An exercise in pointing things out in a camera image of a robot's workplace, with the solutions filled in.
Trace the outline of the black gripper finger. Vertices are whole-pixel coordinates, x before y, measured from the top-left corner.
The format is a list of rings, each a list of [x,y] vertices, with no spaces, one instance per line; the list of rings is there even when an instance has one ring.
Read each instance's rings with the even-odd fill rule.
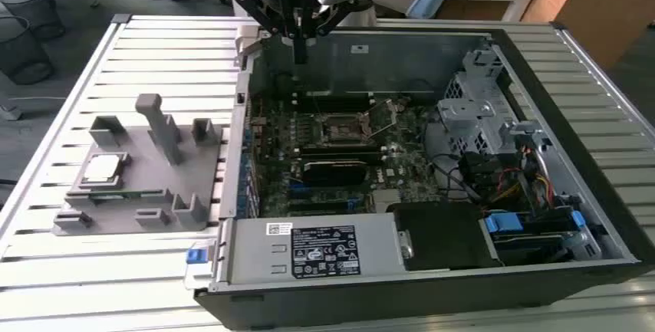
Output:
[[[301,63],[308,61],[308,40],[325,36],[345,19],[345,16],[359,9],[359,0],[347,0],[329,5],[327,10],[315,12],[319,8],[304,5],[301,8]]]
[[[236,0],[248,15],[272,34],[285,38],[291,43],[292,60],[301,64],[301,33],[296,23],[295,8],[288,0],[281,0],[281,9],[275,10],[268,0]]]

